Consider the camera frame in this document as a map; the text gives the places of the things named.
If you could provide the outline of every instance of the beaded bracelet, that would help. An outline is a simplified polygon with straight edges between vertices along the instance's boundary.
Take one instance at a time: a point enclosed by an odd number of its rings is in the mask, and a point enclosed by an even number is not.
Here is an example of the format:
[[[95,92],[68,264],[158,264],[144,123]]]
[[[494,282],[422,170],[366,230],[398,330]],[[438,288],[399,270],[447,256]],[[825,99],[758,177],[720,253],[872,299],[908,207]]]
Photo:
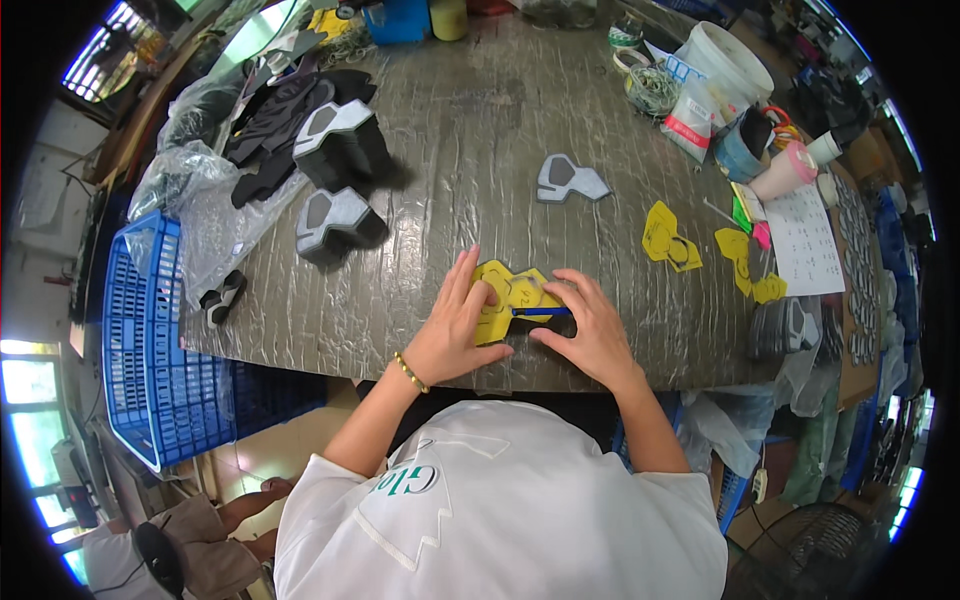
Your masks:
[[[407,367],[407,364],[403,362],[403,356],[399,352],[394,352],[394,358],[396,359],[396,363],[400,365],[400,368],[403,370],[403,372],[406,373],[410,377],[410,380],[414,382],[414,385],[420,388],[420,391],[424,394],[429,394],[430,386],[425,385],[417,378],[416,375],[414,375],[414,372],[410,371],[410,367]]]

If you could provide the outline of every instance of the hand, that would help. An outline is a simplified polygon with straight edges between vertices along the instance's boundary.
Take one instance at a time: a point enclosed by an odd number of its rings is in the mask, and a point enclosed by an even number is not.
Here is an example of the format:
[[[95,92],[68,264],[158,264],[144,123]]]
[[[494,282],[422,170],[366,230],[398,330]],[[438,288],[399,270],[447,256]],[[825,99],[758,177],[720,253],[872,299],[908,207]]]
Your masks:
[[[558,282],[544,283],[543,289],[564,301],[577,322],[577,335],[565,338],[550,329],[538,327],[530,337],[565,356],[581,371],[605,385],[615,394],[643,381],[643,369],[634,360],[616,309],[600,284],[573,269],[557,269],[557,279],[577,285],[572,288]]]
[[[506,344],[478,348],[473,335],[483,305],[496,304],[496,292],[486,281],[470,286],[480,247],[461,251],[440,288],[430,317],[403,351],[410,370],[428,386],[453,379],[506,358],[514,349]]]

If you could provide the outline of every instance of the bottle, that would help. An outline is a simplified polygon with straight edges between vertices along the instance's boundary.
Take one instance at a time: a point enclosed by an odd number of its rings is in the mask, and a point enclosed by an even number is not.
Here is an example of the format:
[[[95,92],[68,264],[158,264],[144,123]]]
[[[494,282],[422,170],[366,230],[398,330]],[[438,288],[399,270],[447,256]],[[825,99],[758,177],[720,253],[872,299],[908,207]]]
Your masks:
[[[456,41],[467,34],[467,0],[430,0],[433,35]]]

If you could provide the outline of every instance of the white t-shirt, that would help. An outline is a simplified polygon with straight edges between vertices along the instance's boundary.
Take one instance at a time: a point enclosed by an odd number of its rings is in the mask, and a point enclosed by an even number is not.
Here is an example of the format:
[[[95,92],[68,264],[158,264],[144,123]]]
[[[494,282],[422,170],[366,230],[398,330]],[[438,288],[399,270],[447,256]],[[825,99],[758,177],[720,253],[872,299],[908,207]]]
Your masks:
[[[156,582],[146,565],[137,568],[141,561],[133,549],[132,532],[113,534],[104,523],[84,536],[84,570],[91,591],[119,586],[136,569],[122,588],[101,591],[97,600],[171,600],[173,596]],[[185,589],[183,600],[196,598]]]
[[[631,475],[553,413],[463,401],[379,478],[314,455],[280,518],[280,600],[719,598],[703,474]]]

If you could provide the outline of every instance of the power strip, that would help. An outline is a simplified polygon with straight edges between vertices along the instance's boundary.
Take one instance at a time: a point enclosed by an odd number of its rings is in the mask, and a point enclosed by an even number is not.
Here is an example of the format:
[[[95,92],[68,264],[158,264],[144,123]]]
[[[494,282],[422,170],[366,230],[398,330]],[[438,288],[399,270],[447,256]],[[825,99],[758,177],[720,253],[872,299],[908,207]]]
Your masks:
[[[767,497],[767,469],[758,468],[754,474],[754,486],[751,491],[754,504],[763,502]]]

